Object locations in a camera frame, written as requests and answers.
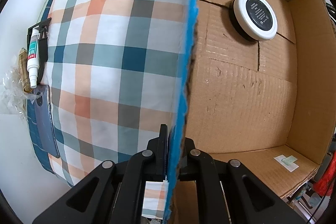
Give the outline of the blue grey smartphone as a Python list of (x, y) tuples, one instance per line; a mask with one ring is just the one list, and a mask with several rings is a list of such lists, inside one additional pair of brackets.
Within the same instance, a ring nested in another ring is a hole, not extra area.
[(60, 158), (52, 122), (49, 86), (38, 85), (34, 89), (34, 94), (36, 100), (33, 105), (42, 149), (53, 157)]

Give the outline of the white glue tube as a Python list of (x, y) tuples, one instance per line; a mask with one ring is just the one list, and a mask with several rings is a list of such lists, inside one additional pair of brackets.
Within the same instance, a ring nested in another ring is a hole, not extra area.
[(29, 73), (30, 87), (32, 89), (36, 88), (38, 84), (38, 70), (40, 67), (38, 41), (39, 30), (38, 28), (33, 28), (27, 56), (27, 71)]

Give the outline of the cardboard box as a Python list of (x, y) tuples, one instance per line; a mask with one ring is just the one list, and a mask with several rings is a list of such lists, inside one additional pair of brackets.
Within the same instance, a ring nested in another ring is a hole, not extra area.
[(277, 34), (250, 42), (231, 23), (231, 1), (197, 0), (179, 174), (190, 138), (285, 202), (317, 173), (334, 133), (335, 25), (325, 0), (266, 0)]

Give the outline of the black tube holder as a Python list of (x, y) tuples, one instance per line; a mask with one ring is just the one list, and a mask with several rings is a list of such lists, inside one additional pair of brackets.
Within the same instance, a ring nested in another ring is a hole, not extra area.
[(27, 49), (29, 50), (29, 43), (31, 39), (32, 29), (38, 28), (39, 30), (39, 41), (38, 41), (38, 52), (39, 52), (39, 70), (38, 70), (38, 84), (40, 84), (43, 73), (45, 69), (45, 64), (48, 60), (48, 38), (49, 38), (49, 29), (50, 29), (51, 18), (47, 18), (32, 27), (27, 31)]

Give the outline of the brown wooden stick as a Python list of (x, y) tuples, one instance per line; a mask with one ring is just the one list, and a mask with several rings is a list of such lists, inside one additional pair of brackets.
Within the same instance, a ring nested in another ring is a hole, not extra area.
[(18, 55), (18, 67), (22, 88), (25, 93), (32, 93), (33, 89), (30, 86), (29, 73), (27, 71), (27, 57), (27, 50), (25, 48), (21, 48)]

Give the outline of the plaid checkered tablecloth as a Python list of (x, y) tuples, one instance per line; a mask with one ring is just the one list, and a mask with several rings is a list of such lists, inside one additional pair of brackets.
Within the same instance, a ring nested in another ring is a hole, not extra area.
[(105, 160), (145, 150), (174, 123), (187, 0), (49, 0), (48, 87), (53, 131), (28, 122), (43, 168), (69, 186)]

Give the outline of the black white round tin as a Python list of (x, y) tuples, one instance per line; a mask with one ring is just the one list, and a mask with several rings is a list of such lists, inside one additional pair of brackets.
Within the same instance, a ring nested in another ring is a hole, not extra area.
[(277, 34), (276, 14), (266, 0), (232, 0), (229, 16), (235, 30), (250, 42), (264, 42)]

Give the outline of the crumpled clear plastic wrap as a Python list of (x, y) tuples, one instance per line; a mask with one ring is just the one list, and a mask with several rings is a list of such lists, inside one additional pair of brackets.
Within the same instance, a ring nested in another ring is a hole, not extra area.
[(1, 79), (1, 114), (27, 119), (27, 107), (33, 106), (37, 96), (23, 90), (18, 68), (11, 68)]

